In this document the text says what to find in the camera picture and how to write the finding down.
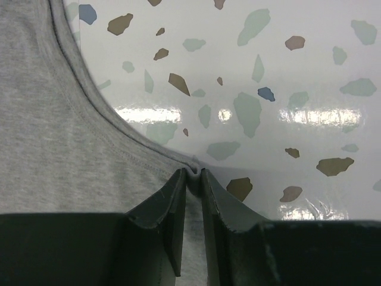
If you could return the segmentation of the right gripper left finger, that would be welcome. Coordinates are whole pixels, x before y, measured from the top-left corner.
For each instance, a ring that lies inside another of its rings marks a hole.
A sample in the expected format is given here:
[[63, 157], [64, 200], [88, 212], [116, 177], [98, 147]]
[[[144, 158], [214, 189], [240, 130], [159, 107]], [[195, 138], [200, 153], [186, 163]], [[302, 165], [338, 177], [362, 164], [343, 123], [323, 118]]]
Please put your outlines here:
[[186, 171], [126, 213], [1, 216], [2, 285], [174, 285]]

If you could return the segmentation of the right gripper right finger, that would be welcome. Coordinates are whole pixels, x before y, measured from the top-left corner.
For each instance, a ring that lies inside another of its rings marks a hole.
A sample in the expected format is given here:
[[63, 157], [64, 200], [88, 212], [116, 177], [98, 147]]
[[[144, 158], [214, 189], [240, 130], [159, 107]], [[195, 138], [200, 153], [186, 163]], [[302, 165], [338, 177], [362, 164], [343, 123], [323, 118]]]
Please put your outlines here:
[[268, 220], [201, 180], [210, 285], [380, 284], [380, 222]]

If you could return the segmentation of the grey garment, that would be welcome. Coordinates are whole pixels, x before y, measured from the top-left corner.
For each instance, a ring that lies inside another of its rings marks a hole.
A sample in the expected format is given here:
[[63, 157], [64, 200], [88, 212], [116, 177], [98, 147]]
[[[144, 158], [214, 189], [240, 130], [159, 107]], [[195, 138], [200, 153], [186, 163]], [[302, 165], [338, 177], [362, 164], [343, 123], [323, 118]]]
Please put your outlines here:
[[208, 285], [200, 165], [107, 104], [61, 1], [1, 2], [1, 213], [126, 212], [178, 169], [188, 191], [176, 284]]

